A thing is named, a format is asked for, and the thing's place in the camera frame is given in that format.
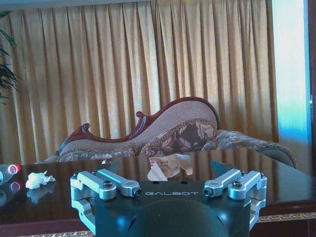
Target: hex bolt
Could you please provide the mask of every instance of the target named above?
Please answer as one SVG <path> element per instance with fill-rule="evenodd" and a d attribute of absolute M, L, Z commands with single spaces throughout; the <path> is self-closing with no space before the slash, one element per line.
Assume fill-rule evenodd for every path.
<path fill-rule="evenodd" d="M 133 196 L 139 197 L 141 194 L 142 194 L 142 190 L 141 189 L 134 189 Z"/>
<path fill-rule="evenodd" d="M 103 187 L 108 188 L 112 186 L 112 182 L 110 180 L 106 180 L 103 182 Z"/>
<path fill-rule="evenodd" d="M 205 189 L 203 189 L 203 194 L 206 197 L 210 197 L 213 194 L 213 190 L 211 190 L 210 188 L 205 188 Z"/>
<path fill-rule="evenodd" d="M 236 180 L 236 181 L 233 181 L 233 186 L 234 187 L 241 187 L 242 186 L 242 183 L 240 180 Z"/>

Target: gold trim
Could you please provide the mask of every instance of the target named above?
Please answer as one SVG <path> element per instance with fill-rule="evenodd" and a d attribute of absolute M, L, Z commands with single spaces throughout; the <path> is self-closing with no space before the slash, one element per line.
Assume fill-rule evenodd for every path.
<path fill-rule="evenodd" d="M 295 213 L 287 215 L 260 216 L 258 222 L 294 221 L 316 219 L 316 212 Z"/>
<path fill-rule="evenodd" d="M 23 236 L 23 237 L 94 237 L 94 234 L 91 231 L 78 231 L 78 232 L 42 234 L 42 235 Z"/>
<path fill-rule="evenodd" d="M 287 215 L 260 216 L 258 223 L 275 222 L 275 221 L 307 220 L 307 219 L 316 219 L 316 212 L 295 213 L 295 214 L 287 214 Z M 24 237 L 94 237 L 94 235 L 90 231 L 79 231 L 79 232 L 43 234 L 43 235 L 24 236 Z"/>

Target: curtain fold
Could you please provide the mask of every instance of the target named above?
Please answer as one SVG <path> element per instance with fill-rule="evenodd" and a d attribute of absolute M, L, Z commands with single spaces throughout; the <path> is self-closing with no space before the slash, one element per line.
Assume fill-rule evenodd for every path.
<path fill-rule="evenodd" d="M 22 80 L 0 105 L 0 163 L 44 160 L 85 122 L 105 138 L 198 96 L 221 127 L 277 141 L 269 0 L 159 0 L 27 9 L 0 21 Z M 0 43 L 9 45 L 3 38 Z"/>

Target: glossy table surface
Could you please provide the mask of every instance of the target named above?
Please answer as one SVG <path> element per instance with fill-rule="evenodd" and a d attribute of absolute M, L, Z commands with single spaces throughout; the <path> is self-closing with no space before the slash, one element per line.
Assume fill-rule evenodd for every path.
<path fill-rule="evenodd" d="M 172 180 L 214 179 L 216 175 L 210 162 L 230 163 L 246 173 L 251 170 L 261 171 L 267 177 L 267 206 L 261 210 L 261 216 L 316 212 L 316 178 L 290 166 L 247 148 L 185 154 L 191 156 L 193 175 L 187 176 L 185 171 L 180 169 L 180 174 Z M 111 162 L 110 169 L 125 178 L 147 180 L 150 170 L 148 157 L 108 161 Z M 47 175 L 56 178 L 56 182 L 33 191 L 22 185 L 15 194 L 10 191 L 9 185 L 0 186 L 0 236 L 54 231 L 47 226 L 54 228 L 58 226 L 65 232 L 77 230 L 76 228 L 85 230 L 79 221 L 78 213 L 71 208 L 69 178 L 75 172 L 96 170 L 101 162 L 101 160 L 89 160 L 23 165 L 21 172 L 14 176 L 10 183 L 15 181 L 25 185 L 28 174 L 45 170 Z"/>

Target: table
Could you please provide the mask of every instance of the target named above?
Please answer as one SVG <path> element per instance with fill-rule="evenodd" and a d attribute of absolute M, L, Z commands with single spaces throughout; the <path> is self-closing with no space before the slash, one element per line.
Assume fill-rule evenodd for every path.
<path fill-rule="evenodd" d="M 209 180 L 216 178 L 210 161 L 231 163 L 248 173 L 261 171 L 268 178 L 267 206 L 250 236 L 316 236 L 316 178 L 247 148 L 185 153 L 191 156 L 193 175 L 181 169 L 173 180 Z M 117 174 L 128 179 L 147 180 L 148 157 L 111 160 Z M 10 182 L 24 183 L 31 172 L 53 175 L 56 182 L 42 186 L 33 197 L 21 188 L 0 207 L 0 236 L 93 236 L 71 208 L 69 178 L 80 171 L 93 171 L 101 160 L 23 165 Z"/>

